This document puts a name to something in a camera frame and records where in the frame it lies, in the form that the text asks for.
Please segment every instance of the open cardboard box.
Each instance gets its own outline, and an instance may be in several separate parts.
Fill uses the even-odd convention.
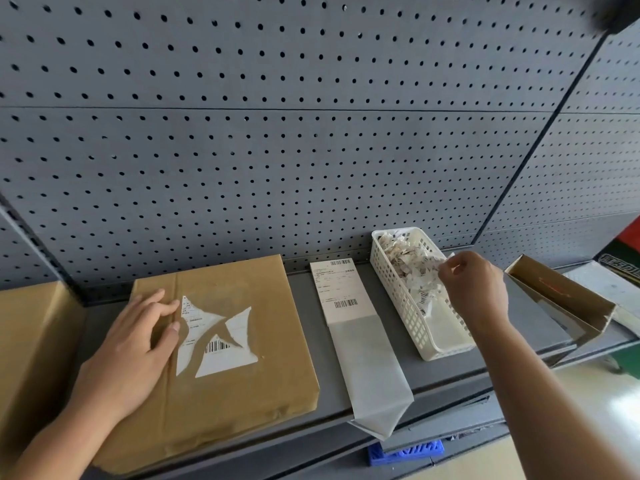
[[[600,336],[616,304],[524,254],[507,273],[573,339],[577,347]],[[556,357],[550,365],[567,354]]]

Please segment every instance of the white plastic basket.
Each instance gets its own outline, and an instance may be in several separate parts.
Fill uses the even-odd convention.
[[[371,233],[371,264],[393,301],[406,330],[424,360],[434,360],[473,349],[476,343],[471,338],[464,321],[449,302],[446,290],[433,301],[430,318],[424,318],[418,305],[409,294],[404,282],[382,250],[378,238],[389,233],[394,237],[405,236],[412,246],[420,247],[429,254],[444,258],[444,254],[418,227],[377,230]]]

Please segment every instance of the blue plastic object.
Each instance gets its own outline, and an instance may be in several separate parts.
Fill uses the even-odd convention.
[[[382,445],[375,443],[369,446],[369,464],[372,467],[378,465],[388,465],[389,463],[400,463],[402,461],[418,460],[429,456],[441,455],[444,453],[444,446],[440,440],[405,448],[395,453],[385,453]]]

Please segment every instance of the beige floor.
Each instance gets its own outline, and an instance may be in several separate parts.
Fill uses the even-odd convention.
[[[600,360],[567,367],[557,375],[602,434],[617,444],[640,471],[640,381],[612,373]],[[508,437],[409,479],[524,480],[525,476]]]

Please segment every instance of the brown cardboard box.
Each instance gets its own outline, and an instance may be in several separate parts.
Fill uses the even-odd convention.
[[[601,335],[616,310],[615,303],[524,254],[505,273],[567,331],[578,347]]]
[[[0,475],[60,411],[83,321],[60,282],[0,291]]]
[[[186,296],[193,306],[224,320],[205,327],[179,375],[177,357],[189,332],[181,318],[185,313],[179,308],[160,320],[156,339],[169,322],[181,320],[183,345],[173,353],[148,400],[108,437],[94,460],[96,466],[128,473],[316,409],[316,373],[279,255],[137,280],[132,293],[148,296],[157,288],[166,290],[164,303]],[[241,341],[230,335],[227,322],[249,306],[245,338],[256,361],[196,377],[201,363],[213,356],[212,339]]]

